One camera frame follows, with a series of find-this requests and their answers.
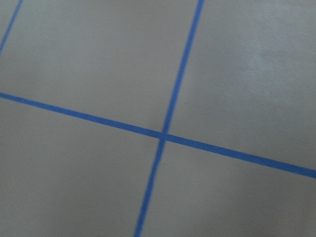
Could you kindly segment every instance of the blue grid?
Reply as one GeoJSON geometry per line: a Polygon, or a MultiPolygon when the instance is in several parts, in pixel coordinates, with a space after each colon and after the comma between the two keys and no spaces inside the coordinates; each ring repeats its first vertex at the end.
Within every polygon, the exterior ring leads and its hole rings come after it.
{"type": "MultiPolygon", "coordinates": [[[[146,219],[146,214],[147,214],[149,203],[150,203],[150,199],[151,199],[151,195],[152,195],[152,191],[154,188],[156,173],[158,170],[158,166],[159,166],[162,154],[163,154],[163,150],[164,150],[166,141],[181,144],[181,145],[196,148],[196,149],[200,149],[200,150],[204,150],[204,151],[208,151],[208,152],[212,152],[212,153],[216,153],[216,154],[227,156],[227,157],[232,157],[232,158],[244,160],[247,162],[251,162],[251,163],[255,163],[255,164],[259,164],[259,165],[263,165],[263,166],[267,166],[267,167],[271,167],[271,168],[275,168],[275,169],[279,169],[279,170],[283,170],[283,171],[287,171],[287,172],[291,172],[294,174],[304,175],[304,176],[316,179],[316,170],[313,170],[313,169],[309,169],[309,168],[305,168],[305,167],[301,167],[301,166],[297,166],[297,165],[293,165],[293,164],[289,164],[289,163],[285,163],[285,162],[281,162],[281,161],[277,161],[277,160],[273,160],[273,159],[268,159],[268,158],[264,158],[264,157],[254,156],[251,154],[238,152],[238,151],[234,151],[231,149],[214,146],[214,145],[211,145],[208,143],[202,143],[199,141],[195,141],[195,140],[191,140],[191,139],[187,139],[187,138],[183,138],[183,137],[179,137],[179,136],[174,136],[174,135],[171,135],[168,133],[171,122],[172,122],[172,117],[174,114],[174,110],[175,110],[175,106],[176,106],[176,102],[177,102],[177,97],[178,97],[178,94],[180,92],[181,82],[182,82],[184,72],[186,69],[186,64],[187,64],[187,61],[189,58],[189,54],[190,54],[191,47],[193,44],[195,32],[196,32],[196,29],[198,26],[198,21],[199,21],[200,14],[202,11],[203,2],[204,2],[204,0],[198,0],[198,2],[197,2],[196,11],[195,11],[195,14],[194,14],[194,17],[192,20],[192,25],[191,25],[188,39],[187,39],[187,42],[186,42],[186,45],[184,48],[181,64],[180,64],[180,67],[178,70],[178,75],[177,75],[175,85],[174,85],[174,88],[172,91],[169,107],[167,110],[163,129],[161,132],[154,131],[154,130],[147,129],[147,128],[143,128],[143,127],[139,127],[139,126],[134,126],[131,124],[127,124],[127,123],[123,123],[123,122],[119,122],[119,121],[115,121],[115,120],[111,120],[111,119],[107,119],[107,118],[101,118],[101,117],[97,117],[97,116],[69,110],[66,108],[61,108],[61,107],[57,107],[57,106],[53,106],[53,105],[41,103],[38,101],[33,101],[33,100],[26,99],[26,98],[22,98],[22,97],[9,95],[9,94],[0,92],[0,98],[2,98],[2,99],[18,102],[21,104],[45,109],[48,111],[53,111],[56,113],[76,117],[76,118],[91,121],[91,122],[104,124],[104,125],[111,126],[111,127],[116,127],[119,129],[131,131],[131,132],[135,132],[135,133],[139,133],[139,134],[142,134],[145,136],[154,137],[154,138],[159,139],[159,144],[157,147],[155,159],[153,162],[152,170],[151,170],[151,173],[150,173],[150,176],[148,179],[148,183],[147,183],[147,187],[146,187],[146,191],[144,194],[143,203],[142,203],[142,206],[140,208],[138,221],[136,223],[134,237],[141,236],[143,225],[144,225],[144,222],[146,219]]],[[[7,29],[4,33],[2,41],[0,42],[0,56],[1,56],[1,53],[2,53],[3,48],[5,46],[5,43],[8,39],[9,33],[13,27],[14,21],[16,20],[19,9],[21,8],[22,3],[23,3],[23,0],[19,0],[17,6],[15,8],[15,11],[10,19],[10,22],[7,26],[7,29]]]]}

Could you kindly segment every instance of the floor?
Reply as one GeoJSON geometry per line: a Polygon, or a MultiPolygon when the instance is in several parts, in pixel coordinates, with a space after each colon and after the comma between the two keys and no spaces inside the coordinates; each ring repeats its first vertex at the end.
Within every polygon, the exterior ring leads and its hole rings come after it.
{"type": "Polygon", "coordinates": [[[0,0],[0,236],[314,237],[314,0],[0,0]]]}

